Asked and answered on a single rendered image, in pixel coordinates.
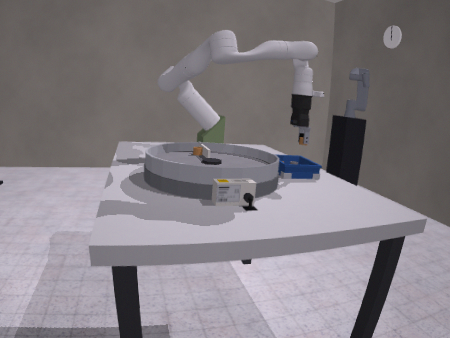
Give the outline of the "blue crate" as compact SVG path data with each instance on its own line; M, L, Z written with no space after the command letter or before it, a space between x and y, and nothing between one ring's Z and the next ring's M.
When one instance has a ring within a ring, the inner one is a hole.
M302 156L276 155L279 160L279 175L283 179L320 179L321 165ZM284 163L282 162L284 161ZM298 162L298 165L290 164L290 161Z

